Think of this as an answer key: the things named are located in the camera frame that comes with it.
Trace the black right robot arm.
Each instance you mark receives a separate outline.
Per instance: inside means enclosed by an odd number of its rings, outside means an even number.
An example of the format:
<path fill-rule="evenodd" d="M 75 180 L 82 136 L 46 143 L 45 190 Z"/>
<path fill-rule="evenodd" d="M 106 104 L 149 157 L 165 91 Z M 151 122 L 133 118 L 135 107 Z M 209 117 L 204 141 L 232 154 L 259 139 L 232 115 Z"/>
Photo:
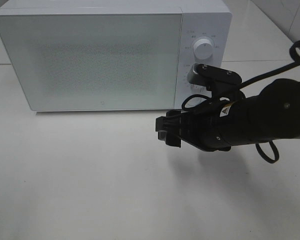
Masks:
<path fill-rule="evenodd" d="M 155 130 L 169 146 L 186 142 L 206 152 L 300 139 L 300 81 L 279 78 L 256 96 L 238 94 L 201 111 L 168 111 L 156 119 Z"/>

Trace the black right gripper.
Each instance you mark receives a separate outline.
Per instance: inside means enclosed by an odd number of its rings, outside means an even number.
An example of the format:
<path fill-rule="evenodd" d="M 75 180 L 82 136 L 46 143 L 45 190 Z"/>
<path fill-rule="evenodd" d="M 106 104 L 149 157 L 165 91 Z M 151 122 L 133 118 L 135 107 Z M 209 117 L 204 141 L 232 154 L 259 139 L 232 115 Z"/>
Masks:
<path fill-rule="evenodd" d="M 191 84 L 192 95 L 200 94 L 208 99 L 200 104 L 181 111 L 167 111 L 165 116 L 155 119 L 155 131 L 158 139 L 170 147 L 181 147 L 182 139 L 206 152 L 231 149 L 226 134 L 231 128 L 222 130 L 222 121 L 230 117 L 230 111 L 235 102 L 243 100 L 245 95 L 235 87 L 225 83 L 210 83 L 208 86 Z"/>

